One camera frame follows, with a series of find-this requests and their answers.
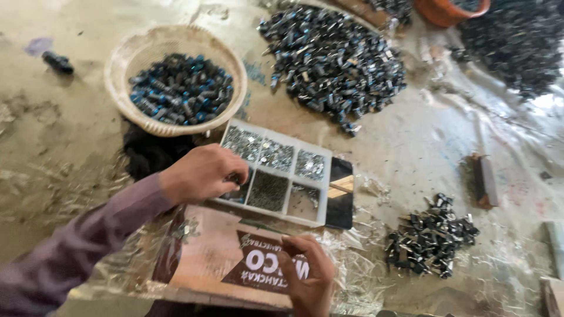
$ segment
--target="brown cardboard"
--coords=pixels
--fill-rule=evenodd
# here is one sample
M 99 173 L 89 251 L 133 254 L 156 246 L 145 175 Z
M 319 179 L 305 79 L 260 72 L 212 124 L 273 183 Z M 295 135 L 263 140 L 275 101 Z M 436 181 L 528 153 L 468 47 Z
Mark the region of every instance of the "brown cardboard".
M 277 267 L 281 234 L 239 223 L 240 217 L 202 206 L 188 206 L 184 218 L 192 224 L 188 236 L 179 239 L 181 245 L 164 246 L 158 260 L 176 268 L 157 264 L 154 274 L 171 270 L 167 299 L 201 302 L 194 300 L 198 294 L 204 299 L 228 299 L 232 303 L 227 306 L 292 307 L 287 283 Z M 307 259 L 303 255 L 293 259 L 298 274 L 307 278 Z

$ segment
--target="white compartment tray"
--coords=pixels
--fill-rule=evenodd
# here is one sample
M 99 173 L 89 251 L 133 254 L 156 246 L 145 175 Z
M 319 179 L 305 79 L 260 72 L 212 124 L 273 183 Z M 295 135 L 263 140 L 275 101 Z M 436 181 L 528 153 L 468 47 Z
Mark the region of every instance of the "white compartment tray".
M 272 130 L 268 130 L 268 129 L 265 129 L 265 128 L 262 128 L 262 127 L 247 124 L 247 123 L 242 122 L 242 121 L 237 120 L 237 119 L 231 119 L 229 121 L 228 125 L 227 125 L 227 129 L 226 129 L 225 133 L 223 134 L 223 138 L 222 138 L 222 141 L 221 141 L 221 145 L 224 146 L 224 147 L 225 147 L 226 137 L 230 133 L 230 127 L 232 127 L 232 126 L 237 127 L 238 129 L 241 129 L 241 130 L 256 133 L 260 136 L 259 137 L 260 139 L 259 138 L 253 138 L 253 143 L 254 142 L 260 143 L 260 146 L 258 147 L 259 148 L 258 154 L 252 155 L 250 157 L 249 156 L 243 157 L 243 159 L 249 164 L 250 168 L 254 172 L 252 174 L 251 179 L 249 180 L 250 187 L 248 188 L 246 195 L 241 198 L 241 200 L 244 199 L 243 203 L 230 201 L 230 200 L 226 200 L 226 199 L 222 199 L 222 198 L 216 198 L 216 199 L 213 199 L 213 200 L 216 201 L 216 202 L 219 202 L 221 204 L 236 206 L 238 208 L 242 208 L 242 209 L 251 210 L 251 211 L 257 212 L 257 213 L 270 215 L 270 216 L 273 216 L 273 217 L 276 217 L 276 218 L 280 218 L 280 219 L 283 219 L 283 220 L 286 220 L 286 221 L 302 224 L 302 225 L 309 226 L 309 227 L 324 226 L 325 225 L 325 215 L 327 213 L 327 190 L 328 190 L 328 187 L 329 187 L 329 176 L 331 174 L 331 157 L 332 157 L 331 151 L 328 150 L 328 149 L 322 148 L 322 147 L 315 146 L 315 145 L 310 144 L 310 143 L 300 141 L 296 138 L 291 138 L 287 135 L 274 132 Z M 264 166 L 264 165 L 260 164 L 261 163 L 260 162 L 261 153 L 262 153 L 262 150 L 264 149 L 263 144 L 264 144 L 264 141 L 266 139 L 273 140 L 273 141 L 278 142 L 278 143 L 285 145 L 285 146 L 292 146 L 293 147 L 292 164 L 289 168 L 289 171 L 283 171 L 283 170 L 280 170 L 280 169 L 275 169 L 275 168 Z M 240 153 L 238 153 L 237 149 L 232 149 L 232 150 L 233 150 L 234 153 L 240 155 Z M 314 153 L 314 154 L 317 154 L 317 155 L 323 157 L 323 162 L 324 162 L 323 171 L 319 174 L 319 175 L 322 175 L 323 177 L 320 180 L 316 180 L 316 179 L 313 179 L 313 178 L 310 178 L 310 177 L 295 175 L 295 172 L 296 172 L 296 169 L 297 169 L 296 166 L 297 166 L 297 161 L 298 161 L 298 155 L 300 154 L 300 151 L 307 151 L 307 152 Z M 257 170 L 262 171 L 262 172 L 267 173 L 267 174 L 277 176 L 277 177 L 283 177 L 283 178 L 288 179 L 288 185 L 285 189 L 284 205 L 283 205 L 283 207 L 280 211 L 263 209 L 263 208 L 251 206 L 251 205 L 248 204 L 249 196 L 253 192 L 253 185 L 254 185 L 255 176 L 257 175 L 257 173 L 256 173 Z M 290 194 L 292 192 L 292 184 L 310 187 L 313 190 L 319 191 L 319 203 L 318 203 L 318 209 L 317 209 L 317 217 L 316 217 L 315 220 L 301 218 L 301 217 L 298 217 L 296 215 L 289 215 L 288 214 Z

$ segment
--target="compartment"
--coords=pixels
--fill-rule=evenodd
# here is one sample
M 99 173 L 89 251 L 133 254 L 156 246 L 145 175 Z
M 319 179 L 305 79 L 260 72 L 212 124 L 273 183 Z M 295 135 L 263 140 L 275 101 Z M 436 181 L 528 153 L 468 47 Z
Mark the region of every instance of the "compartment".
M 319 210 L 320 191 L 317 188 L 292 183 L 287 215 L 316 221 Z
M 262 141 L 258 163 L 269 168 L 290 172 L 294 159 L 294 151 L 293 146 L 286 146 L 269 137 L 265 137 Z
M 289 183 L 288 178 L 257 170 L 247 205 L 272 212 L 281 212 L 286 201 Z
M 230 201 L 230 202 L 236 202 L 238 204 L 244 204 L 245 199 L 247 197 L 247 193 L 249 192 L 249 187 L 250 187 L 251 180 L 253 179 L 253 175 L 254 175 L 254 169 L 249 168 L 249 179 L 248 179 L 248 181 L 245 184 L 241 185 L 241 187 L 239 188 L 238 191 L 232 191 L 232 192 L 229 192 L 229 193 L 225 193 L 225 194 L 221 195 L 219 198 Z
M 262 144 L 262 135 L 248 129 L 230 125 L 222 142 L 224 148 L 241 156 L 242 159 L 255 162 Z
M 325 156 L 301 149 L 298 152 L 295 175 L 321 182 L 325 176 Z

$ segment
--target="orange bucket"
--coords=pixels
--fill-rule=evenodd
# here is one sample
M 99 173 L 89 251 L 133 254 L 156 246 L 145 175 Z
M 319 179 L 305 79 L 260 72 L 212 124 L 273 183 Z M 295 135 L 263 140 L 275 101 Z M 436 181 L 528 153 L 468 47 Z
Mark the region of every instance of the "orange bucket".
M 429 22 L 444 28 L 482 16 L 490 9 L 490 0 L 481 0 L 476 12 L 463 10 L 449 0 L 414 0 L 413 2 L 417 11 Z

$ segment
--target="black cloth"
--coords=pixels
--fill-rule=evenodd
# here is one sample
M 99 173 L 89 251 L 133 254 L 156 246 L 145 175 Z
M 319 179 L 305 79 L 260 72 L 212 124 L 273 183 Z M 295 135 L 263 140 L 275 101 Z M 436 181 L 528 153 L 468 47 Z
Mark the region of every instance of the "black cloth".
M 138 181 L 168 168 L 195 147 L 191 135 L 156 137 L 130 122 L 124 135 L 124 153 L 129 157 L 125 170 Z

